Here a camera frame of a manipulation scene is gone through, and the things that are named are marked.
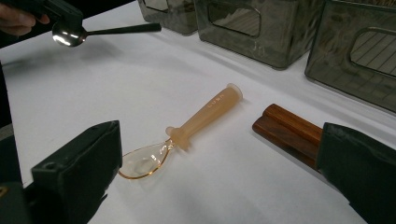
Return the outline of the black-handled metal spoon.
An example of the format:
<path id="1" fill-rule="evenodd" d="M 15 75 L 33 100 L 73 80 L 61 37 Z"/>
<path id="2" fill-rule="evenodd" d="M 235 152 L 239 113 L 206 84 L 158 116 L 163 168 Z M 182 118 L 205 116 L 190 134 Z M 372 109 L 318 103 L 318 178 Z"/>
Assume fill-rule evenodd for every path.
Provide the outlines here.
<path id="1" fill-rule="evenodd" d="M 86 31 L 84 28 L 78 31 L 72 31 L 60 23 L 55 23 L 52 27 L 52 39 L 61 46 L 73 48 L 84 43 L 87 37 L 91 35 L 155 33 L 160 32 L 161 29 L 162 27 L 159 23 L 146 23 L 96 31 Z"/>

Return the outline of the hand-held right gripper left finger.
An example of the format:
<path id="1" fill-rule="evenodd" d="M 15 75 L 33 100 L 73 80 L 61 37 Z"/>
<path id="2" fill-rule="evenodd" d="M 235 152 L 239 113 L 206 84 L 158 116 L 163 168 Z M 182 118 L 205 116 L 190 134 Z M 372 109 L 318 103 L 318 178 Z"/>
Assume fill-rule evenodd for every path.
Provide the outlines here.
<path id="1" fill-rule="evenodd" d="M 120 167 L 120 123 L 87 129 L 31 169 L 34 224 L 87 224 Z"/>

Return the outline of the brown transparent plastic bin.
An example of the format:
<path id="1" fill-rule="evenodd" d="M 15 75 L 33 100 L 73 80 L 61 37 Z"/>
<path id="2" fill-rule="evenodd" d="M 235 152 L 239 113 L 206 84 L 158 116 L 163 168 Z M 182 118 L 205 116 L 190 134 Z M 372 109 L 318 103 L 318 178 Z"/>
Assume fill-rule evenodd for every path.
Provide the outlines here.
<path id="1" fill-rule="evenodd" d="M 181 35 L 198 30 L 194 0 L 137 0 L 147 22 L 159 23 L 162 28 Z"/>
<path id="2" fill-rule="evenodd" d="M 396 0 L 325 0 L 304 73 L 396 114 Z"/>
<path id="3" fill-rule="evenodd" d="M 201 40 L 283 70 L 311 49 L 324 0 L 194 0 Z"/>

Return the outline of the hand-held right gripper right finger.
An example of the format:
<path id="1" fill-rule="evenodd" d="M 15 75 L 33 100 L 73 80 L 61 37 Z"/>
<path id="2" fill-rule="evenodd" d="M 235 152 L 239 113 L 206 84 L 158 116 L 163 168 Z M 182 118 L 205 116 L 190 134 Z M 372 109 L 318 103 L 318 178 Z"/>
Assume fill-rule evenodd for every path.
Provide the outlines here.
<path id="1" fill-rule="evenodd" d="M 317 168 L 368 224 L 396 224 L 396 149 L 326 123 Z"/>

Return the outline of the translucent orange plastic spoon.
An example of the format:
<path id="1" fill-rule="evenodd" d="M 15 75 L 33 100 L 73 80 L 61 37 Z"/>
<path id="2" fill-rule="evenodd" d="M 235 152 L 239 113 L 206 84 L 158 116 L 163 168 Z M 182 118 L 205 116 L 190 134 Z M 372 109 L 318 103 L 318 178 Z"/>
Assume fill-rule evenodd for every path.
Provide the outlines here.
<path id="1" fill-rule="evenodd" d="M 187 149 L 193 135 L 225 115 L 242 99 L 240 89 L 232 83 L 228 84 L 180 127 L 167 127 L 166 141 L 126 153 L 122 157 L 119 175 L 126 179 L 152 175 L 162 167 L 173 148 Z"/>

